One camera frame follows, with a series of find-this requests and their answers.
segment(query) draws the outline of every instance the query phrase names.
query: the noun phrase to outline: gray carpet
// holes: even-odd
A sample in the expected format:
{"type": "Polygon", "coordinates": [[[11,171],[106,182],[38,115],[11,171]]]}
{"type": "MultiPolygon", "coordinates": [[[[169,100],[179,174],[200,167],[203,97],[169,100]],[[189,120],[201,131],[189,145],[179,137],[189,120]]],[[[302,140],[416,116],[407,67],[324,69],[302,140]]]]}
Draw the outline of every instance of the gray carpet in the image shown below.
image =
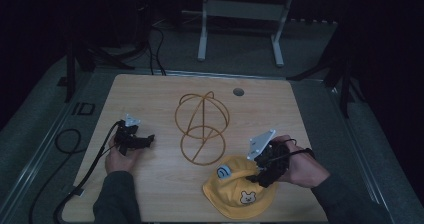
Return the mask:
{"type": "MultiPolygon", "coordinates": [[[[270,40],[265,33],[232,34],[229,28],[212,28],[206,60],[198,62],[198,26],[191,22],[176,30],[165,29],[165,24],[156,26],[164,33],[159,57],[168,74],[187,74],[179,72],[184,71],[204,73],[202,75],[215,73],[281,79],[315,65],[335,27],[318,23],[288,23],[280,41],[286,65],[278,68],[274,65],[270,40]]],[[[153,31],[150,39],[155,50],[160,43],[159,32],[153,31]]],[[[126,73],[149,74],[148,54],[127,60],[127,63],[137,69],[126,73]]],[[[73,102],[65,104],[65,89],[56,86],[59,77],[65,75],[64,70],[63,60],[53,65],[0,133],[0,144],[8,146],[0,154],[0,200],[3,204],[13,191],[21,170],[37,149],[44,147],[47,154],[37,175],[31,177],[34,178],[32,185],[22,191],[22,198],[8,213],[7,223],[28,223],[28,212],[35,195],[66,158],[54,147],[55,134],[67,128],[76,128],[82,135],[81,148],[86,146],[113,78],[123,73],[109,65],[99,65],[92,74],[78,72],[80,86],[76,96],[73,102]],[[93,115],[73,114],[77,103],[95,104],[93,115]],[[57,128],[52,129],[52,124],[57,124],[57,128]]],[[[315,80],[293,82],[296,100],[317,159],[330,171],[341,174],[358,195],[367,198],[371,195],[371,198],[385,203],[394,223],[420,223],[424,220],[423,208],[369,107],[355,99],[356,102],[349,104],[350,119],[344,119],[337,108],[338,94],[316,81],[324,75],[325,71],[322,71],[310,77],[315,80]]],[[[72,149],[75,135],[64,134],[60,143],[63,149],[72,149]]],[[[73,183],[82,158],[82,153],[74,155],[46,187],[35,205],[34,223],[53,222],[53,210],[73,183]]]]}

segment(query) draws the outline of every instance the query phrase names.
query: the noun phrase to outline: white table leg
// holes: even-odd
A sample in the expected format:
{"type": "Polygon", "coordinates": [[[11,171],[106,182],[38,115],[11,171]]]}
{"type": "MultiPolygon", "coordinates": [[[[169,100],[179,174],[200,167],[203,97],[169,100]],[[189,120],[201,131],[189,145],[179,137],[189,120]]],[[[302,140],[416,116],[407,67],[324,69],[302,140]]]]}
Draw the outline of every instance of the white table leg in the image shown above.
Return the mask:
{"type": "Polygon", "coordinates": [[[206,58],[206,44],[208,41],[208,30],[206,29],[207,22],[207,3],[208,0],[203,0],[202,6],[202,33],[200,34],[199,52],[197,54],[198,61],[204,61],[206,58]]]}
{"type": "Polygon", "coordinates": [[[283,55],[281,53],[281,47],[280,47],[280,37],[281,37],[281,33],[283,32],[284,24],[286,23],[286,20],[287,20],[287,15],[290,10],[291,2],[292,0],[286,1],[286,5],[281,11],[281,17],[279,20],[278,30],[275,34],[271,35],[271,44],[272,44],[272,49],[274,50],[275,64],[278,67],[282,67],[284,65],[283,55]]]}

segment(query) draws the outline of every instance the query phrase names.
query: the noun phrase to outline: gray sleeve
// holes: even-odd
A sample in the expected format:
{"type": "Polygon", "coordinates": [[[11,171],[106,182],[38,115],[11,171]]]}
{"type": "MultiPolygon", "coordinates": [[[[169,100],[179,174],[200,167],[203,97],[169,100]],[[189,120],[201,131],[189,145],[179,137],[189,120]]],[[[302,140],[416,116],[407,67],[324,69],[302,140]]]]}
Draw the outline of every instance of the gray sleeve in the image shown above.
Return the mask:
{"type": "Polygon", "coordinates": [[[330,223],[392,223],[383,206],[371,199],[361,198],[338,175],[331,175],[311,190],[330,223]]]}
{"type": "Polygon", "coordinates": [[[141,223],[133,176],[125,171],[110,173],[103,182],[93,212],[94,223],[141,223]]]}

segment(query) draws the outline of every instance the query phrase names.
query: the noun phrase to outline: metal stand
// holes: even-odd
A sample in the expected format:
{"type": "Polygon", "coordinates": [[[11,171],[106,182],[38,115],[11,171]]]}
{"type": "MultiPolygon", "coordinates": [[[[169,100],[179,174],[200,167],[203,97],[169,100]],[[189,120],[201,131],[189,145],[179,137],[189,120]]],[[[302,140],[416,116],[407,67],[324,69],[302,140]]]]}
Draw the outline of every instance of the metal stand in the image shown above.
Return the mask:
{"type": "Polygon", "coordinates": [[[284,65],[284,61],[279,40],[284,24],[287,20],[287,15],[289,13],[291,3],[292,0],[287,0],[285,5],[203,0],[202,32],[200,34],[197,59],[199,61],[204,61],[206,58],[208,16],[270,20],[279,22],[276,33],[271,35],[271,44],[274,50],[275,63],[277,66],[282,67],[284,65]]]}
{"type": "Polygon", "coordinates": [[[135,69],[134,67],[126,65],[125,63],[119,61],[117,58],[103,51],[100,47],[90,42],[84,41],[82,38],[75,38],[75,36],[71,36],[68,38],[66,47],[66,103],[71,100],[75,93],[75,59],[78,60],[78,63],[83,71],[93,71],[96,67],[89,51],[99,56],[107,63],[110,63],[120,69],[135,69]]]}

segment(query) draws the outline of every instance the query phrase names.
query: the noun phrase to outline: small round object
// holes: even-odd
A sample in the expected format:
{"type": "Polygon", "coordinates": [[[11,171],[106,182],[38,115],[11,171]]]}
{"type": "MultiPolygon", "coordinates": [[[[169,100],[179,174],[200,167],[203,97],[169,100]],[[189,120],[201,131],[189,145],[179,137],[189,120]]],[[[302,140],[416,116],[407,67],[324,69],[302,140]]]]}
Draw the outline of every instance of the small round object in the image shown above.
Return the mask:
{"type": "Polygon", "coordinates": [[[244,90],[237,87],[237,88],[234,88],[233,93],[236,96],[243,96],[244,95],[244,90]]]}
{"type": "Polygon", "coordinates": [[[219,179],[225,179],[231,176],[231,170],[227,165],[221,165],[216,170],[219,179]]]}

